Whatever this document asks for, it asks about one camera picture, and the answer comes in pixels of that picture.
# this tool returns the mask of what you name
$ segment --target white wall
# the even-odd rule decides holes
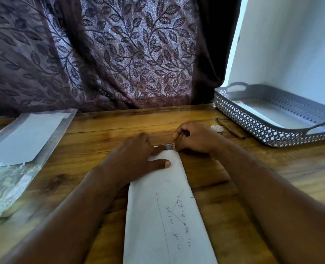
[[[248,0],[227,84],[264,83],[325,104],[325,0]]]

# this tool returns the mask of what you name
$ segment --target wooden table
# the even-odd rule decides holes
[[[215,117],[226,119],[212,104],[76,115],[44,168],[0,219],[0,257],[126,138],[147,132],[152,144],[167,144],[180,123],[199,120],[212,125]],[[0,129],[9,122],[0,120]],[[325,204],[325,141],[275,149],[244,134],[247,139],[240,140],[224,132],[225,137]],[[180,156],[219,263],[277,263],[225,169],[202,154],[182,152]],[[109,208],[87,263],[122,263],[127,195],[125,187]]]

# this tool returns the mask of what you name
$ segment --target right hand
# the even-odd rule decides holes
[[[188,148],[201,153],[213,154],[225,139],[198,121],[182,123],[173,134],[173,139],[177,140],[180,135],[182,135],[182,140],[173,145],[175,151]]]

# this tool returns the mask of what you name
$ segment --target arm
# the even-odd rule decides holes
[[[174,139],[180,134],[174,149],[209,153],[224,166],[285,263],[325,263],[323,204],[205,125],[183,123]]]
[[[0,264],[82,263],[117,192],[127,183],[171,165],[165,159],[148,161],[150,155],[163,149],[163,145],[151,146],[145,133],[125,141],[88,172],[76,189]]]

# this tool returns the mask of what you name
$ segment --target paper sheet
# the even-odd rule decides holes
[[[178,153],[162,151],[150,160],[160,158],[171,167],[129,186],[123,263],[216,264]]]
[[[0,166],[32,161],[68,113],[30,114],[0,142]]]

